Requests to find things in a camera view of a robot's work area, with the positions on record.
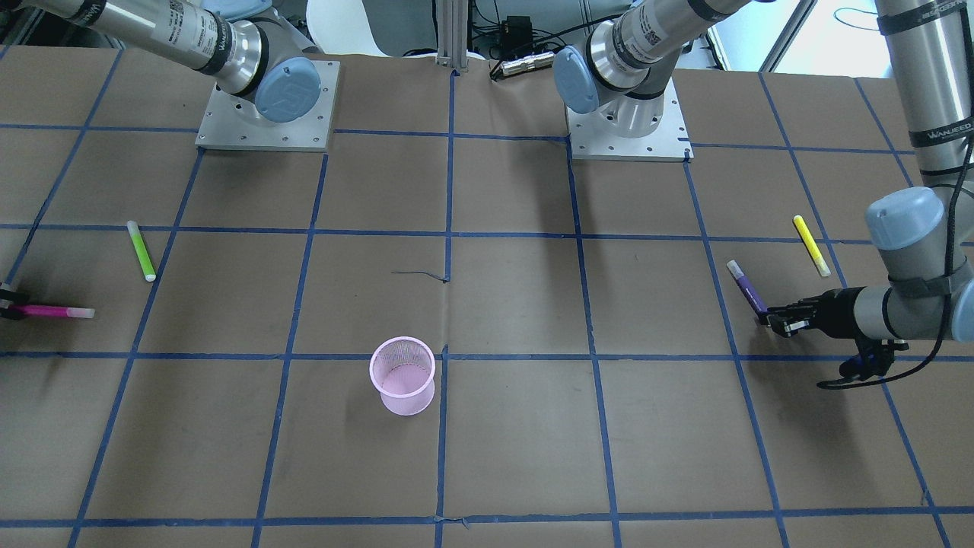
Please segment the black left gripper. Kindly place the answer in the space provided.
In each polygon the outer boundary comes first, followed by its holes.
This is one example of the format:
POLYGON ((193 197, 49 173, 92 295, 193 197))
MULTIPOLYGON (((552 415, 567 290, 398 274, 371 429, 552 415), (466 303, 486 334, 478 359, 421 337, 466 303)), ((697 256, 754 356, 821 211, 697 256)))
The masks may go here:
POLYGON ((861 330, 855 319, 855 302, 861 288, 828 290, 783 306, 769 307, 769 329, 790 339, 802 330, 820 330, 831 339, 856 339, 861 330))

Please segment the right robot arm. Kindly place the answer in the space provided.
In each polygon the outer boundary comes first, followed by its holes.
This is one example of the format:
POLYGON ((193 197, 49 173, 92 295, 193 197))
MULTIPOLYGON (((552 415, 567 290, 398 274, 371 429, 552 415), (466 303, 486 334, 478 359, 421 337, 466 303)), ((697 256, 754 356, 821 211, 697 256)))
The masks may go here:
MULTIPOLYGON (((326 153, 337 66, 317 53, 271 1, 4 1, 39 9, 78 29, 114 38, 212 80, 199 134, 219 151, 326 153)), ((119 52, 10 46, 2 53, 2 219, 24 232, 2 246, 2 316, 34 229, 88 135, 119 52)))

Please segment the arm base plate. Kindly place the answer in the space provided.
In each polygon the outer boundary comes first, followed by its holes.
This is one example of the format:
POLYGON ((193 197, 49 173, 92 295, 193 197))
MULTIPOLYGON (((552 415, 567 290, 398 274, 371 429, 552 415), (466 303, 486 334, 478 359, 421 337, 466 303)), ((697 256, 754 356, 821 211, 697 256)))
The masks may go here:
POLYGON ((579 114, 565 108, 571 155, 578 160, 685 162, 695 158, 673 81, 662 96, 623 96, 579 114))
POLYGON ((213 89, 199 123, 197 146, 215 151, 288 151, 326 153, 332 134, 332 116, 341 75, 337 60, 290 60, 273 69, 271 94, 265 100, 244 100, 213 89), (270 98, 304 98, 307 112, 285 121, 282 105, 270 98))

